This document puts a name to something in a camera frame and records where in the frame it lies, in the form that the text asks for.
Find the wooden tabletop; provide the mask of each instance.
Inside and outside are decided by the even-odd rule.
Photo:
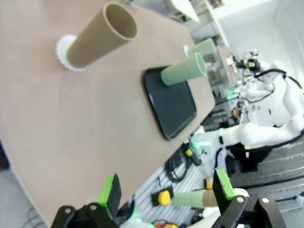
[[[55,45],[78,34],[105,0],[0,1],[0,137],[12,169],[51,224],[62,205],[83,206],[117,172],[122,202],[168,159],[214,107],[207,78],[189,81],[196,118],[164,139],[143,87],[143,73],[185,59],[187,28],[127,7],[138,38],[75,73]]]
[[[234,87],[238,83],[238,74],[235,73],[232,65],[228,65],[226,58],[231,58],[233,54],[225,46],[218,46],[218,54],[223,63],[229,84]]]

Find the green cup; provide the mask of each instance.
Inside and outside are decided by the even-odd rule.
[[[169,66],[161,71],[162,82],[166,86],[187,81],[192,78],[206,76],[205,61],[199,53],[183,60],[182,62]]]
[[[195,45],[193,48],[189,48],[186,52],[186,56],[190,57],[195,53],[200,53],[201,56],[207,56],[217,53],[217,51],[217,47],[215,46],[213,40],[209,38]]]

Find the white scalloped base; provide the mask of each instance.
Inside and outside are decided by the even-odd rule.
[[[72,43],[76,40],[77,36],[75,35],[65,35],[56,44],[56,55],[58,60],[61,62],[62,65],[64,65],[67,69],[80,72],[84,71],[86,67],[84,68],[77,68],[72,66],[69,61],[67,60],[67,50],[70,48]]]

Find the black tray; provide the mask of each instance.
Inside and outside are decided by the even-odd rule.
[[[164,67],[148,69],[144,86],[167,139],[175,138],[196,116],[196,106],[187,82],[166,86],[161,80]]]

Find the gray floor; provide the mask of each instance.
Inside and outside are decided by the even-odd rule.
[[[0,171],[0,227],[46,228],[11,170]]]

